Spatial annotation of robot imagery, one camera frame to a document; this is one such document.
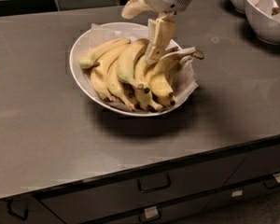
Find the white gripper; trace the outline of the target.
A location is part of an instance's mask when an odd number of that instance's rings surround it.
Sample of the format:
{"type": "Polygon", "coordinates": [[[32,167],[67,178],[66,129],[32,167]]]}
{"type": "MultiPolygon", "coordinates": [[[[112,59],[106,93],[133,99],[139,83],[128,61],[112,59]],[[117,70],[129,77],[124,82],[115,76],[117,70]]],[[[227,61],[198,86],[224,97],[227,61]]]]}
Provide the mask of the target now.
{"type": "Polygon", "coordinates": [[[165,54],[175,33],[175,14],[184,11],[192,0],[129,0],[124,6],[121,16],[131,20],[144,11],[157,11],[155,20],[148,20],[148,40],[146,62],[156,63],[165,54]]]}

